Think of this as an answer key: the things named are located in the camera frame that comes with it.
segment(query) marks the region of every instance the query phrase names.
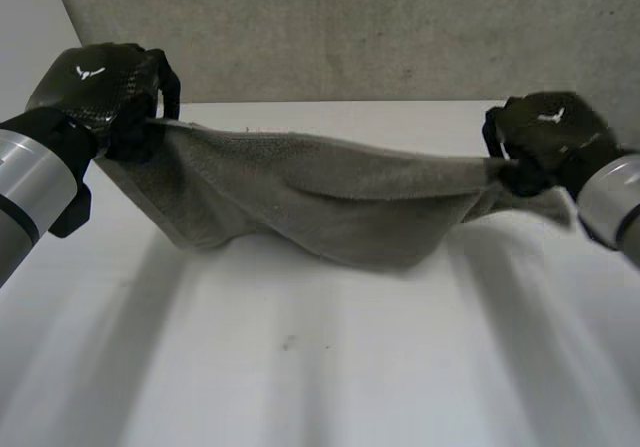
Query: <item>concrete wall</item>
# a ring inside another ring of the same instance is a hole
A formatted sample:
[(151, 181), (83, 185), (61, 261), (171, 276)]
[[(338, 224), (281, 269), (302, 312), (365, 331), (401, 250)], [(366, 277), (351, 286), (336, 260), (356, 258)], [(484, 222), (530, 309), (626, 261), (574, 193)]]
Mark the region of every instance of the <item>concrete wall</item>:
[(83, 43), (166, 49), (189, 102), (571, 89), (640, 141), (640, 0), (63, 1)]

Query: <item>towel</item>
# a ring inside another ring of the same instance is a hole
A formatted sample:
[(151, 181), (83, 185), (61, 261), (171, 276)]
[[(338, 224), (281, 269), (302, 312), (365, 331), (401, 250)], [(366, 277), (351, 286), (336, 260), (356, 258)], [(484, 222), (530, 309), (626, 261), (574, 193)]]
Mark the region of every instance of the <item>towel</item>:
[(570, 224), (559, 192), (522, 199), (502, 187), (497, 173), (507, 161), (191, 127), (167, 127), (145, 164), (98, 160), (181, 248), (213, 249), (272, 232), (343, 264), (406, 269), (455, 224), (492, 212), (525, 210)]

